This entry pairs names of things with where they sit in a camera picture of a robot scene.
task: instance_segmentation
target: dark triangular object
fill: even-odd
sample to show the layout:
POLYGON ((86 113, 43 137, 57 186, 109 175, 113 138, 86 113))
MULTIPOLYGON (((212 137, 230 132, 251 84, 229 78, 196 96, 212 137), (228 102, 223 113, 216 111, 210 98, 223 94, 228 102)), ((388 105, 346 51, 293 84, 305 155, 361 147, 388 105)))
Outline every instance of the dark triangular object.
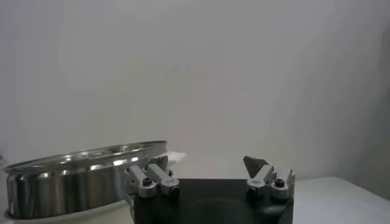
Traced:
POLYGON ((263 159, 257 159, 249 156, 244 156, 244 164, 251 178, 255 177, 264 165, 268 165, 268 163, 263 159))

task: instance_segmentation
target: screw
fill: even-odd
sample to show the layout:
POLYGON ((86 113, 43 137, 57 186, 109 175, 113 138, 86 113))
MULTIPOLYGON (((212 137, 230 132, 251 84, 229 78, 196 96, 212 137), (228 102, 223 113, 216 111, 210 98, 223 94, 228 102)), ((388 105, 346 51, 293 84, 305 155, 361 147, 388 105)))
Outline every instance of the screw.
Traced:
POLYGON ((143 186, 150 186, 151 184, 152 184, 152 180, 149 178, 149 177, 147 177, 147 178, 144 178, 143 180, 142 180, 142 185, 143 186))

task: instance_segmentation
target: white wall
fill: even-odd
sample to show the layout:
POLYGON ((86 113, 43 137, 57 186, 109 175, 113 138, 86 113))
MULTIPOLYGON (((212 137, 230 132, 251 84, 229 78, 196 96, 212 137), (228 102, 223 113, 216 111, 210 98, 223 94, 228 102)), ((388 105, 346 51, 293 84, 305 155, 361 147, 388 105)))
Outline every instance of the white wall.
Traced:
POLYGON ((166 139, 188 153, 181 177, 246 177, 241 158, 251 155, 300 178, 348 178, 385 93, 377 64, 386 1, 3 7, 11 162, 166 139))
MULTIPOLYGON (((13 32, 11 28, 12 12, 7 11, 5 2, 0 1, 0 153, 8 148, 7 143, 13 141, 11 137, 15 133, 15 125, 12 125, 16 117, 13 92, 13 32)), ((5 163, 0 161, 0 169, 5 163)), ((4 221, 3 212, 7 204, 5 186, 6 175, 0 172, 0 223, 4 221)))

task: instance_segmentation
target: metal clamp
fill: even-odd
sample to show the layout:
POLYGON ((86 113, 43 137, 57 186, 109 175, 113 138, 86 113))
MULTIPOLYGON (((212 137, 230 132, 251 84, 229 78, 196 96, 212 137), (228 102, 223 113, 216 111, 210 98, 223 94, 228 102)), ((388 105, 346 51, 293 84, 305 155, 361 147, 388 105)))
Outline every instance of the metal clamp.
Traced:
POLYGON ((275 178, 274 167, 267 164, 263 165, 260 171, 246 182, 248 196, 258 197, 264 195, 266 187, 270 186, 275 178))
POLYGON ((158 156, 149 160, 148 164, 156 164, 164 172, 169 173, 168 161, 168 156, 158 156))
POLYGON ((128 172, 130 187, 135 188, 133 192, 138 193, 143 198, 156 195, 156 183, 147 177, 138 166, 130 166, 128 172))
POLYGON ((285 200, 294 196, 296 176, 293 170, 288 169, 279 172, 277 179, 271 184, 272 198, 285 200))
POLYGON ((180 189, 178 179, 170 177, 156 164, 148 165, 146 168, 146 173, 152 180, 156 181, 160 185, 161 192, 163 194, 172 197, 179 196, 180 189))

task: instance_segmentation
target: black platform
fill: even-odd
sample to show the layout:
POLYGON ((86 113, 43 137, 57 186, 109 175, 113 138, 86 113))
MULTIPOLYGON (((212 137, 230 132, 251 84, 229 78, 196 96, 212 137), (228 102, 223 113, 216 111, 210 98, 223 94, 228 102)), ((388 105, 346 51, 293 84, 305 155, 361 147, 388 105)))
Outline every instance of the black platform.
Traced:
POLYGON ((292 198, 249 200, 246 180, 180 179, 180 196, 135 199, 136 224, 292 224, 292 198))

